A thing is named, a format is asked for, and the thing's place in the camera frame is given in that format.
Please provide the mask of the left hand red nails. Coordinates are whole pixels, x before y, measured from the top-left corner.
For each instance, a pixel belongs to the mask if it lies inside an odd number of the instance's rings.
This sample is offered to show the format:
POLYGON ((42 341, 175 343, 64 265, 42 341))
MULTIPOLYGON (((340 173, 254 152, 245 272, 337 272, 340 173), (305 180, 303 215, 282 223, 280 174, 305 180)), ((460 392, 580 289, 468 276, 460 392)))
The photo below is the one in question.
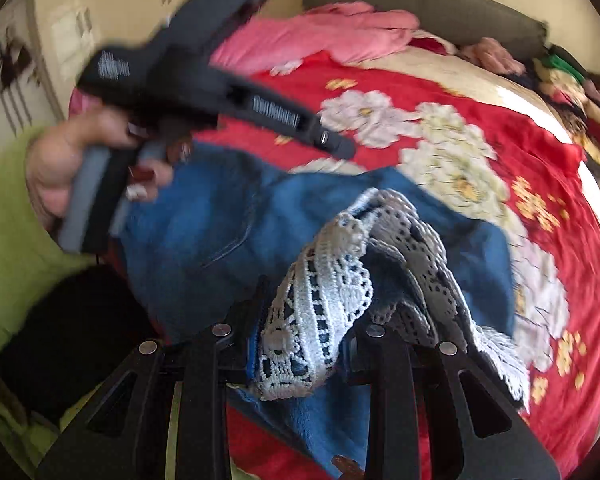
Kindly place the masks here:
MULTIPOLYGON (((137 146, 128 133, 128 115, 109 106, 96 106, 46 130, 30 145, 26 181, 30 202, 42 227, 50 232, 65 217, 73 180, 86 151, 95 145, 108 148, 137 146)), ((152 202, 173 180, 173 166, 192 154, 192 140, 171 144, 158 159, 146 159, 128 170, 130 200, 152 202)))

